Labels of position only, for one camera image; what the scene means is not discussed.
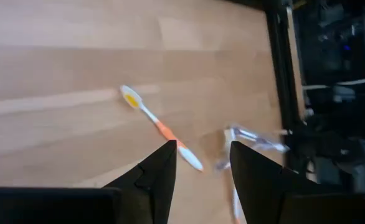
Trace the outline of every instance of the wood grain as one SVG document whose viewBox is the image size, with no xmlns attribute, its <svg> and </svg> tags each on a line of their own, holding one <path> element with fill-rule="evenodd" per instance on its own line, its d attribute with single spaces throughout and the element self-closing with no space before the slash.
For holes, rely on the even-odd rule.
<svg viewBox="0 0 365 224">
<path fill-rule="evenodd" d="M 222 130 L 280 115 L 265 15 L 220 0 L 0 0 L 0 186 L 101 187 L 164 144 L 123 84 L 204 164 L 169 222 L 232 222 Z"/>
</svg>

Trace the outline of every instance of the wooden surface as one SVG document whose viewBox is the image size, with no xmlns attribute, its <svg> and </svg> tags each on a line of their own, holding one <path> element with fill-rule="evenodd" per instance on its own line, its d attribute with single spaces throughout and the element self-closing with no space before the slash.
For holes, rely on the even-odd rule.
<svg viewBox="0 0 365 224">
<path fill-rule="evenodd" d="M 122 84 L 204 164 L 169 222 L 231 223 L 222 129 L 280 114 L 265 15 L 225 1 L 0 0 L 0 186 L 101 187 L 164 144 Z"/>
</svg>

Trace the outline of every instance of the clear plastic object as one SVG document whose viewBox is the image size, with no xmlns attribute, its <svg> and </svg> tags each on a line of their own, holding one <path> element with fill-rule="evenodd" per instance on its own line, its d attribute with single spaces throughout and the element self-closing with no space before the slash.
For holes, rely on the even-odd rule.
<svg viewBox="0 0 365 224">
<path fill-rule="evenodd" d="M 216 170 L 224 170 L 230 167 L 230 159 L 229 159 L 230 145 L 232 141 L 238 140 L 237 137 L 249 140 L 252 143 L 251 148 L 254 150 L 264 150 L 264 151 L 277 150 L 281 153 L 285 153 L 286 151 L 289 150 L 289 147 L 284 144 L 273 141 L 269 138 L 266 138 L 265 136 L 261 136 L 254 131 L 249 131 L 238 125 L 229 126 L 227 129 L 225 129 L 224 136 L 225 136 L 224 149 L 226 157 L 217 162 L 215 166 Z"/>
</svg>

